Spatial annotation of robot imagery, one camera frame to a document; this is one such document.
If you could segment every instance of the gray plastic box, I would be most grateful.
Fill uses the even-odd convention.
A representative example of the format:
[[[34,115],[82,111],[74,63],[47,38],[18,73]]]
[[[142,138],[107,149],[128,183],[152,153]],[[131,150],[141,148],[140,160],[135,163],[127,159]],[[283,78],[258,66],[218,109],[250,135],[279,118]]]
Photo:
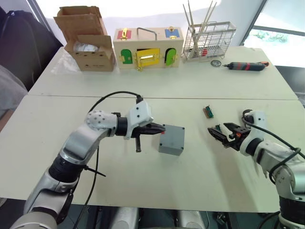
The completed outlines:
[[[160,135],[159,152],[179,156],[184,149],[185,128],[165,124],[163,126],[166,130]]]

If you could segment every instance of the white table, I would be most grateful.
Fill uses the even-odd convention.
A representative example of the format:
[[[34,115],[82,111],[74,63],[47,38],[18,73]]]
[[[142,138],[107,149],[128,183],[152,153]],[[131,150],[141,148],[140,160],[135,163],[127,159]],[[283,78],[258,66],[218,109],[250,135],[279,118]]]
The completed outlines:
[[[146,98],[216,98],[297,100],[277,69],[270,64],[261,72],[215,68],[210,62],[180,63],[179,68],[76,72],[52,74],[64,54],[60,48],[30,90],[30,95],[97,96],[131,91]],[[261,49],[229,47],[221,62],[269,61]]]
[[[26,199],[67,136],[84,120],[97,98],[26,96],[0,133],[0,196]],[[264,110],[268,129],[305,149],[305,111],[298,101],[147,99],[156,123],[185,127],[180,156],[157,151],[159,136],[143,136],[142,152],[134,140],[106,138],[100,144],[98,177],[90,204],[208,211],[274,212],[274,185],[251,157],[224,149],[207,127],[239,124],[244,109]],[[125,114],[134,99],[108,98],[97,109]],[[202,107],[210,105],[213,119]],[[94,167],[95,157],[89,163]],[[84,171],[73,202],[83,204],[93,173]]]

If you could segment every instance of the wooden lock box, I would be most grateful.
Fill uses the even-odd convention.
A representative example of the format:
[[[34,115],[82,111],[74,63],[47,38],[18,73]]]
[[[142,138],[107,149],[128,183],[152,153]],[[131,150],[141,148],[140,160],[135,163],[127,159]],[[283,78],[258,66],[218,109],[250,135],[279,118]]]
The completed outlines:
[[[113,38],[119,68],[178,67],[183,46],[179,27],[117,29]]]

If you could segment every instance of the wire basket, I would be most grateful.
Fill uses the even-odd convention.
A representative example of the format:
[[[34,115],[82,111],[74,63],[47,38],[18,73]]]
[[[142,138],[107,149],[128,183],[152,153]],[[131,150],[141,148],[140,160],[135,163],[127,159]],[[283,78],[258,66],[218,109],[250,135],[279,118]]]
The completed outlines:
[[[234,36],[236,27],[229,21],[208,22],[200,32],[202,24],[189,27],[185,39],[183,57],[187,61],[209,61],[210,58],[224,57]]]

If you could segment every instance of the metal handle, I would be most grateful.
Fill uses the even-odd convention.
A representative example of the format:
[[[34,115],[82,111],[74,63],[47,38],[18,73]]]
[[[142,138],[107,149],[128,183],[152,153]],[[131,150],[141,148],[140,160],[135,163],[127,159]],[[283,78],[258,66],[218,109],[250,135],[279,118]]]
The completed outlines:
[[[152,30],[148,30],[148,29],[145,29],[145,28],[141,28],[141,27],[138,27],[137,28],[137,35],[139,35],[139,30],[145,30],[147,32],[152,32],[154,34],[154,38],[155,40],[157,40],[157,33],[155,31],[152,31]]]

